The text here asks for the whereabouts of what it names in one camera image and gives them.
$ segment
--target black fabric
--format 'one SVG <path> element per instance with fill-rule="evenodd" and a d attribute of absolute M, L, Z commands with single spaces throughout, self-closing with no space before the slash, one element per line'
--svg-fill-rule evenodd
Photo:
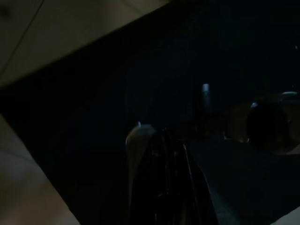
<path fill-rule="evenodd" d="M 125 137 L 299 89 L 298 3 L 170 4 L 1 91 L 1 113 L 82 225 L 128 217 Z"/>

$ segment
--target floor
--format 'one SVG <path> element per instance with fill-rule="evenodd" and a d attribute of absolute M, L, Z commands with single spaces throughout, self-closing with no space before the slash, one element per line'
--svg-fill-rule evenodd
<path fill-rule="evenodd" d="M 0 86 L 19 80 L 167 2 L 0 0 Z M 1 115 L 0 193 L 2 225 L 79 224 Z"/>
<path fill-rule="evenodd" d="M 169 0 L 0 0 L 0 87 L 160 8 Z"/>

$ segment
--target beige tile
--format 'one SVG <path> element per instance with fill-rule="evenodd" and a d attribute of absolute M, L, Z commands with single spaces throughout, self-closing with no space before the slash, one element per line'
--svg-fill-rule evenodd
<path fill-rule="evenodd" d="M 141 15 L 119 0 L 47 0 L 0 86 L 99 39 Z"/>
<path fill-rule="evenodd" d="M 136 7 L 144 14 L 148 14 L 170 2 L 170 0 L 124 0 L 124 1 Z"/>
<path fill-rule="evenodd" d="M 9 11 L 7 16 L 0 17 L 0 75 L 41 2 L 42 0 L 0 0 L 0 6 Z"/>
<path fill-rule="evenodd" d="M 34 161 L 23 142 L 12 130 L 9 124 L 0 114 L 0 151 L 14 153 L 27 160 Z"/>
<path fill-rule="evenodd" d="M 0 224 L 78 225 L 79 222 L 3 118 L 0 128 Z"/>

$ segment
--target dark cloth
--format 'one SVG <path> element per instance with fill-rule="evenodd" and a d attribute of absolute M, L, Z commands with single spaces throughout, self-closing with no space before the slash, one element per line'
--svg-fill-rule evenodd
<path fill-rule="evenodd" d="M 189 149 L 241 224 L 271 224 L 300 206 L 299 156 L 266 155 L 216 137 Z"/>

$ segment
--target dark background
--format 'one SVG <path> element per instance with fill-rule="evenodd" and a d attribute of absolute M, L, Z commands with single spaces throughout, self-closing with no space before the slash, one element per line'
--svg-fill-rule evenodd
<path fill-rule="evenodd" d="M 128 218 L 125 137 L 299 89 L 299 3 L 171 3 L 1 91 L 1 113 L 79 222 Z"/>

